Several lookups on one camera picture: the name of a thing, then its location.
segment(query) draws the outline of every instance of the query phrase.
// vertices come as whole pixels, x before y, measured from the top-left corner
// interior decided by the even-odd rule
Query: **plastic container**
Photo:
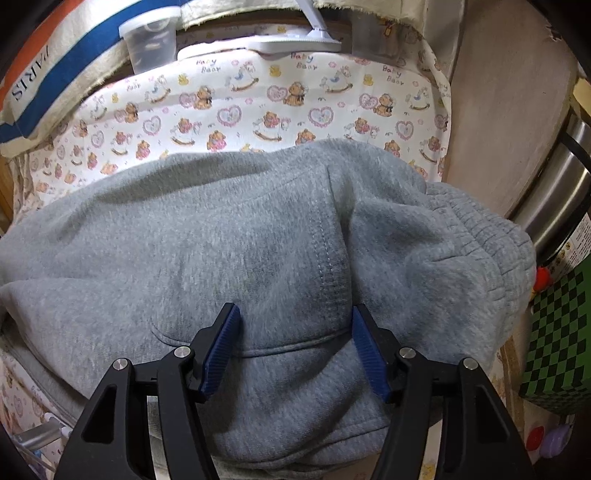
[[[550,431],[540,447],[540,456],[552,458],[560,455],[570,440],[572,425],[564,423]]]
[[[135,74],[175,61],[180,17],[180,7],[157,8],[119,26]]]

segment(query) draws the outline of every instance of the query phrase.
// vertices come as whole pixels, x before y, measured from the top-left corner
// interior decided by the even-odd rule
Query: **orange stripe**
[[[22,71],[35,59],[43,45],[47,43],[49,37],[61,21],[83,1],[85,0],[64,0],[31,34],[18,52],[4,77],[4,86],[0,88],[0,109],[2,109],[1,104],[4,102],[4,97],[6,97],[8,89],[12,87]]]

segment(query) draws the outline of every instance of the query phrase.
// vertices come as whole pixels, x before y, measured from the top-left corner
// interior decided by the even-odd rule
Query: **baby bear print fabric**
[[[376,145],[440,180],[450,88],[411,28],[396,66],[332,53],[280,59],[235,50],[102,88],[13,163],[15,219],[172,153],[276,151],[324,138]]]

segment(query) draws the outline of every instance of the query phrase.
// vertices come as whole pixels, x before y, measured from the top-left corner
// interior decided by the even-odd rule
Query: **silver bolt head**
[[[113,368],[115,370],[123,370],[127,365],[129,365],[129,362],[125,358],[118,358],[113,362]]]
[[[479,366],[478,362],[470,357],[465,358],[462,363],[464,364],[464,367],[466,367],[468,370],[476,370]]]
[[[415,358],[417,356],[416,351],[409,346],[403,346],[399,353],[402,358]]]
[[[185,358],[191,353],[191,349],[188,346],[180,346],[174,351],[174,356],[179,358]]]

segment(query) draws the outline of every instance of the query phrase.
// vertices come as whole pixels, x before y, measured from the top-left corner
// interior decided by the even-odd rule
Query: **green checkered box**
[[[534,299],[519,394],[558,414],[591,397],[591,255]]]

